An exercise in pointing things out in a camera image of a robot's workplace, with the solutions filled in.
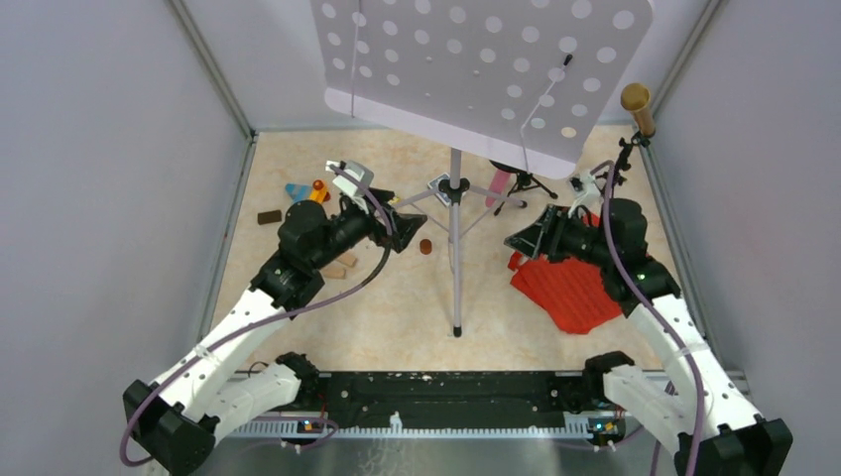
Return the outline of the red sheet music page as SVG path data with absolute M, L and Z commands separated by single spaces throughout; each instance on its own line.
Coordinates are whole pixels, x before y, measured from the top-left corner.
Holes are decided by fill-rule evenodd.
M 577 259 L 554 264 L 527 260 L 513 272 L 510 284 L 568 334 L 586 335 L 621 315 L 602 286 L 598 268 Z

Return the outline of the lilac music stand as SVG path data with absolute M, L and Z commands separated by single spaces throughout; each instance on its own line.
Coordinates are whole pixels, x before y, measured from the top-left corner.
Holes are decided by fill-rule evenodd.
M 314 1 L 335 112 L 549 179 L 583 145 L 647 34 L 649 1 Z

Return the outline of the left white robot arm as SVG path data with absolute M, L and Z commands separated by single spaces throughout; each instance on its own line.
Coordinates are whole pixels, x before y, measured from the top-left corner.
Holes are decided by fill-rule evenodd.
M 248 381 L 229 380 L 284 325 L 361 291 L 391 254 L 410 245 L 427 217 L 397 211 L 390 197 L 386 190 L 375 190 L 372 198 L 341 196 L 333 215 L 313 200 L 293 204 L 278 230 L 277 251 L 227 316 L 168 371 L 126 388 L 121 442 L 134 440 L 172 475 L 190 475 L 223 438 L 262 413 L 286 404 L 311 407 L 318 384 L 308 376 L 313 367 L 300 356 L 290 364 L 271 364 Z M 375 269 L 345 294 L 315 301 L 324 285 L 322 269 L 364 239 L 383 250 Z

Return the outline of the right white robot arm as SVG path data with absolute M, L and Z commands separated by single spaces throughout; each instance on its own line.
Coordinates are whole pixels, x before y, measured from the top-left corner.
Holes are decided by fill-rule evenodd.
M 638 203 L 611 198 L 597 223 L 549 205 L 504 243 L 526 258 L 595 266 L 605 293 L 645 336 L 673 387 L 668 393 L 614 351 L 585 363 L 581 394 L 589 406 L 629 411 L 679 475 L 781 474 L 791 431 L 782 419 L 765 418 L 723 369 L 676 280 L 649 254 L 647 228 Z

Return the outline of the red owl toy block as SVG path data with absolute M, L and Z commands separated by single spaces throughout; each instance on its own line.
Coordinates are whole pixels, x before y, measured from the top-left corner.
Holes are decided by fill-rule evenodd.
M 517 272 L 528 259 L 522 253 L 514 252 L 508 262 L 508 269 Z

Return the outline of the blue playing card box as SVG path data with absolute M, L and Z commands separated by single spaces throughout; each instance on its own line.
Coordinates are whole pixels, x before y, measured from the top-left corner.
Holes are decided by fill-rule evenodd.
M 449 198 L 448 194 L 443 192 L 440 189 L 440 185 L 442 183 L 449 184 L 450 182 L 450 175 L 449 174 L 441 174 L 440 176 L 433 178 L 427 183 L 427 188 L 433 191 L 433 196 L 441 203 L 444 207 L 449 207 L 452 203 L 451 199 Z

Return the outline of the pink microphone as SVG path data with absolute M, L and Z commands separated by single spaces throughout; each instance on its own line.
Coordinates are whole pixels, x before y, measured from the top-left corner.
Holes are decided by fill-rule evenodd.
M 493 193 L 502 195 L 509 183 L 511 173 L 502 170 L 496 170 L 487 189 Z M 488 196 L 485 199 L 485 206 L 491 208 L 495 205 L 497 199 Z

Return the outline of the beige wooden peg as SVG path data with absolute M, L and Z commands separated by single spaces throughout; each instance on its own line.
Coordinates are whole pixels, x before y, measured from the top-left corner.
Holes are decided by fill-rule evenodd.
M 354 268 L 358 259 L 351 252 L 345 252 L 336 258 L 336 261 L 347 268 Z
M 346 269 L 339 265 L 332 263 L 320 270 L 322 276 L 330 280 L 344 280 L 346 278 Z

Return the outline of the blue yellow toy vehicle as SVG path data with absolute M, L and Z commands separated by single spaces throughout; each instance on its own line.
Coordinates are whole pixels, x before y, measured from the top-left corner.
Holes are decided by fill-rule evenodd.
M 287 183 L 285 185 L 285 192 L 292 203 L 305 200 L 325 203 L 331 199 L 331 194 L 326 183 L 320 179 L 313 181 L 311 184 Z

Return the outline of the black tall microphone tripod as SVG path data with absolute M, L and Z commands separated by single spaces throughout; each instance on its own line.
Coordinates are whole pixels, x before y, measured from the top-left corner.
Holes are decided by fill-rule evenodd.
M 611 166 L 606 184 L 615 187 L 625 181 L 621 172 L 627 172 L 631 168 L 631 154 L 635 149 L 647 148 L 651 143 L 651 138 L 651 136 L 646 136 L 641 131 L 637 131 L 629 140 L 622 138 L 619 141 L 621 150 L 616 161 Z

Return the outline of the dark brown wooden block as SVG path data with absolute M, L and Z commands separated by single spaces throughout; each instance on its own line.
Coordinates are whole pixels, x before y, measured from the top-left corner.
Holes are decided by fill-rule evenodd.
M 257 224 L 259 226 L 280 223 L 283 221 L 284 213 L 280 209 L 259 212 L 257 214 Z

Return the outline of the gold microphone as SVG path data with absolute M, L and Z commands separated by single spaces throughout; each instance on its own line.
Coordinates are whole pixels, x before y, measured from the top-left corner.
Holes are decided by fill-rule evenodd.
M 651 92 L 642 83 L 634 82 L 626 85 L 620 95 L 620 103 L 634 119 L 643 137 L 650 138 L 657 126 L 651 110 Z

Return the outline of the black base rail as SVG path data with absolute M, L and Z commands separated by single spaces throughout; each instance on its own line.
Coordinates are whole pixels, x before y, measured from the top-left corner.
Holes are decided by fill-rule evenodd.
M 626 432 L 625 412 L 596 396 L 578 372 L 332 372 L 303 381 L 279 408 L 327 417 L 343 429 L 465 430 L 524 433 L 528 429 L 585 437 Z

